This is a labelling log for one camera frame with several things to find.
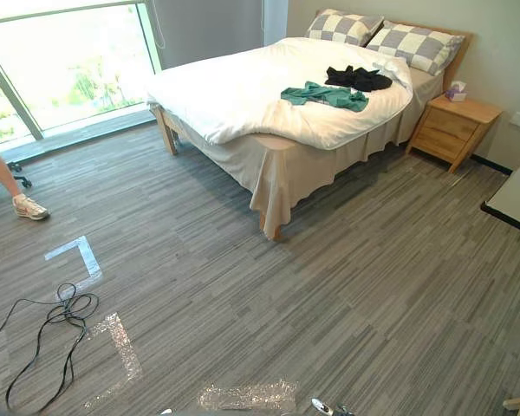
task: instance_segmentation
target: headboard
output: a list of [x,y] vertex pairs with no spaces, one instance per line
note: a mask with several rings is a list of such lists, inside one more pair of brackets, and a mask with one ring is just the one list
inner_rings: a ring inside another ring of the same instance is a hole
[[[323,10],[318,10],[315,15],[318,16],[320,13],[322,13]],[[453,29],[443,29],[443,28],[437,28],[435,26],[425,26],[423,24],[417,24],[417,23],[410,23],[410,22],[402,22],[401,20],[394,20],[391,18],[386,19],[393,23],[398,24],[405,24],[407,26],[417,26],[419,28],[424,29],[430,29],[430,30],[436,30],[438,32],[444,32],[448,33],[449,35],[457,35],[457,36],[464,36],[465,39],[462,41],[462,44],[460,45],[460,49],[457,52],[457,55],[454,57],[452,62],[445,68],[445,71],[443,73],[443,88],[442,90],[445,91],[449,88],[451,85],[451,81],[454,79],[454,75],[457,73],[458,67],[460,66],[460,63],[462,62],[463,58],[465,57],[466,50],[470,46],[471,39],[473,38],[474,34],[470,32],[464,32],[461,30],[453,30]]]

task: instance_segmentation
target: checkered pillow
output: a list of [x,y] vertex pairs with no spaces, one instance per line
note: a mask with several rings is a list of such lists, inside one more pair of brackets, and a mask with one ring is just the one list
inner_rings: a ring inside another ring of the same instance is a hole
[[364,46],[383,22],[383,16],[347,15],[324,10],[306,31],[306,37]]
[[409,66],[439,75],[454,59],[464,38],[386,20],[366,48],[402,56]]

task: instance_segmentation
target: green clothing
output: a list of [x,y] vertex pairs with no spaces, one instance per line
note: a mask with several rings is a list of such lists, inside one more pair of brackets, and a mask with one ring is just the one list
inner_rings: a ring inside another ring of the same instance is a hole
[[296,106],[306,101],[322,102],[331,107],[348,108],[356,113],[366,108],[368,98],[360,91],[351,94],[349,88],[323,87],[312,81],[307,81],[304,88],[287,88],[281,92],[281,98]]

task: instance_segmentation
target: white comforter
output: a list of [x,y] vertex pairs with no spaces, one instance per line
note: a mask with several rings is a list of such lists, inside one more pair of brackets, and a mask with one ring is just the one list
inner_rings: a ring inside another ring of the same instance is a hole
[[[365,93],[366,108],[351,110],[281,100],[287,87],[323,84],[329,66],[381,69],[390,88]],[[412,99],[405,61],[346,43],[287,38],[271,46],[167,69],[147,83],[159,103],[212,144],[248,133],[272,133],[321,149],[334,149],[376,128]]]

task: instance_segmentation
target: white wall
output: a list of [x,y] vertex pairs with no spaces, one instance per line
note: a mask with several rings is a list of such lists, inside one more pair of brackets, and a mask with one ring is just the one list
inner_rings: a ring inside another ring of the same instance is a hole
[[[162,68],[260,48],[263,0],[155,0]],[[157,23],[148,6],[151,24]]]
[[520,128],[508,122],[520,111],[520,0],[289,0],[288,35],[303,36],[327,7],[475,33],[456,78],[468,83],[470,97],[505,110],[476,154],[520,166]]
[[289,0],[263,0],[263,44],[271,45],[287,35]]

